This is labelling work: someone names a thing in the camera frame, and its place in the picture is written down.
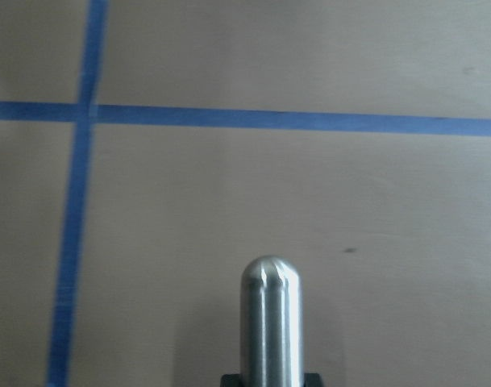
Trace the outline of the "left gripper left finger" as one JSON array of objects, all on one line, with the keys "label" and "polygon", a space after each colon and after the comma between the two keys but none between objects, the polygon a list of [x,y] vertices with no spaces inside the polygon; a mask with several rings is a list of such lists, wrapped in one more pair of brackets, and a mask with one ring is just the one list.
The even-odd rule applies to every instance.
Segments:
[{"label": "left gripper left finger", "polygon": [[239,374],[224,374],[220,379],[220,387],[241,387]]}]

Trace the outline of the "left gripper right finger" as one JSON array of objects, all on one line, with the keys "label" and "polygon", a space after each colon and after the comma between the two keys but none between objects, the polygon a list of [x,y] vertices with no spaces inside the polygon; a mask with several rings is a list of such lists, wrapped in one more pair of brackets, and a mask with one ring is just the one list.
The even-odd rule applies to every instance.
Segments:
[{"label": "left gripper right finger", "polygon": [[304,374],[304,387],[322,387],[322,378],[319,373],[306,372]]}]

